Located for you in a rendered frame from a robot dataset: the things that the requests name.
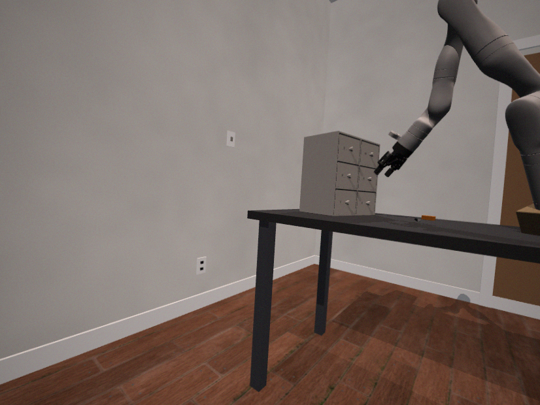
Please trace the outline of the beige drawer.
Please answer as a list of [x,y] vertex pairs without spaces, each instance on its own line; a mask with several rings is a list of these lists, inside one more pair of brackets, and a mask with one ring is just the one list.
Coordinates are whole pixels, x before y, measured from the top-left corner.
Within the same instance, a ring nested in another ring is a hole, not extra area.
[[[355,148],[355,150],[354,150]],[[337,159],[359,163],[360,141],[339,134],[339,146]]]
[[360,167],[358,189],[376,191],[377,175],[373,173],[375,169]]
[[[373,153],[372,153],[373,152]],[[379,147],[362,141],[360,164],[378,167]]]
[[375,194],[358,191],[356,214],[374,214]]
[[335,202],[333,214],[355,214],[356,192],[335,190]]
[[335,187],[357,189],[358,167],[346,163],[337,162],[337,175]]

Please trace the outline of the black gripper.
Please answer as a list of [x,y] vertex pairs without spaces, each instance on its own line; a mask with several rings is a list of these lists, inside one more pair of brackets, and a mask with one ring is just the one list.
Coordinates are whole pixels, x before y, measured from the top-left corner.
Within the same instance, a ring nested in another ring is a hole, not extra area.
[[391,168],[389,168],[384,174],[386,177],[389,177],[395,170],[399,170],[404,162],[406,162],[406,158],[409,158],[413,153],[402,146],[398,141],[394,144],[392,149],[394,150],[392,153],[387,151],[377,162],[379,166],[374,170],[374,174],[379,175],[384,167],[391,165]]

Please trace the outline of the white small chest of drawers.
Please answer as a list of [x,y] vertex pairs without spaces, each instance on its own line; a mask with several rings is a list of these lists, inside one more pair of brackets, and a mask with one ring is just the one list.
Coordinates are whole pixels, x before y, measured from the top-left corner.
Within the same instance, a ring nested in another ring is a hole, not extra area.
[[379,146],[380,144],[371,142],[353,135],[349,135],[344,132],[334,131],[330,133],[324,133],[319,135],[313,135],[304,137],[303,144],[303,164],[301,175],[301,195],[300,195],[300,212],[309,212],[314,214],[323,214],[328,216],[364,216],[375,215],[374,214],[333,214],[334,202],[335,202],[335,190],[356,191],[356,208],[358,199],[358,190],[365,190],[361,192],[375,193],[375,207],[377,198],[377,185],[376,191],[366,189],[352,189],[345,187],[335,187],[336,175],[337,175],[337,162],[347,163],[358,166],[358,182],[360,166],[370,169],[376,169],[369,165],[353,163],[337,159],[338,146],[339,146],[339,134],[346,135],[360,140],[360,154],[362,141],[368,142]]

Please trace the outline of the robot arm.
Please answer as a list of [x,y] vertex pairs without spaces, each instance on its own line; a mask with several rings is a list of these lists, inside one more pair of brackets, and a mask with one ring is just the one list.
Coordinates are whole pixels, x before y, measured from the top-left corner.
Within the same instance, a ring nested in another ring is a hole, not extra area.
[[438,1],[438,14],[448,29],[435,66],[428,107],[402,136],[394,131],[388,135],[412,152],[419,147],[451,108],[465,46],[482,73],[508,85],[520,97],[507,106],[505,120],[520,151],[534,207],[540,210],[540,74],[506,32],[482,13],[477,2]]

